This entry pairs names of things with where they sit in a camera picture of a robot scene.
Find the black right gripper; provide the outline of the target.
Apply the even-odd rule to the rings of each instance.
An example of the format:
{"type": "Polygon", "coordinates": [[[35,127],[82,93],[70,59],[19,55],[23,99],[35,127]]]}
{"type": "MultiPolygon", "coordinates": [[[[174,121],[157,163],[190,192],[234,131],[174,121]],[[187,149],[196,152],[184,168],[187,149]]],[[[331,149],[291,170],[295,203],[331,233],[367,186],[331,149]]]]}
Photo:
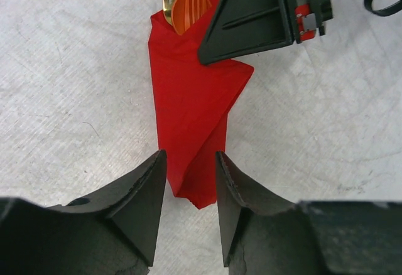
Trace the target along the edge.
{"type": "Polygon", "coordinates": [[[325,34],[331,0],[219,0],[198,48],[201,64],[301,43],[325,34]]]}

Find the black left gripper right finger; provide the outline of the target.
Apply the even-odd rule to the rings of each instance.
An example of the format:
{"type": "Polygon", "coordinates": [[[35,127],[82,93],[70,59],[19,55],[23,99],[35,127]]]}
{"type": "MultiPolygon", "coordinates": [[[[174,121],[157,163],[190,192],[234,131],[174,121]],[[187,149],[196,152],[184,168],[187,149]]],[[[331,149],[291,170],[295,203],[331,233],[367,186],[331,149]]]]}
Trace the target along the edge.
{"type": "Polygon", "coordinates": [[[215,156],[223,264],[230,274],[400,274],[401,203],[290,202],[215,156]]]}

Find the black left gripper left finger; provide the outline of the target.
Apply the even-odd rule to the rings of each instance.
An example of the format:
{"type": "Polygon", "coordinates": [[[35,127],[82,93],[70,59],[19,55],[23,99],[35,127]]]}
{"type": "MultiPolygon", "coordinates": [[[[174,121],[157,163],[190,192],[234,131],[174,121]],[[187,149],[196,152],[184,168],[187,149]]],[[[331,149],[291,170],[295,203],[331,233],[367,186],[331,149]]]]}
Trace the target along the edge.
{"type": "Polygon", "coordinates": [[[147,274],[166,184],[166,153],[72,200],[1,199],[2,274],[147,274]]]}

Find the red paper napkin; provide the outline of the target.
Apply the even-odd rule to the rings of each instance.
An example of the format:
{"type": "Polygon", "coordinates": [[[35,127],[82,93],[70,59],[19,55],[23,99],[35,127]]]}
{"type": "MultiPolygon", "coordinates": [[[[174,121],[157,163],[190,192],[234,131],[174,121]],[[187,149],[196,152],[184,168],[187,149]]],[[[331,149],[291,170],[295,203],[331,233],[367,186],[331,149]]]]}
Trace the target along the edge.
{"type": "Polygon", "coordinates": [[[167,153],[168,182],[174,196],[199,209],[216,202],[215,153],[225,149],[229,111],[254,71],[236,60],[200,64],[197,50],[212,15],[208,11],[178,35],[157,12],[148,40],[158,146],[167,153]]]}

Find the orange plastic spoon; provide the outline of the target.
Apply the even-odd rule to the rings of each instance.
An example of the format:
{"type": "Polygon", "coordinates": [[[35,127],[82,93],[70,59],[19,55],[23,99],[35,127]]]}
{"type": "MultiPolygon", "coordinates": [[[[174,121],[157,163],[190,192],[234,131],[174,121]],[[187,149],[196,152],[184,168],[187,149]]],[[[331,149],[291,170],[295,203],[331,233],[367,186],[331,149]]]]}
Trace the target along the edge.
{"type": "Polygon", "coordinates": [[[183,35],[192,25],[192,0],[175,0],[171,12],[172,25],[178,35],[183,35]]]}

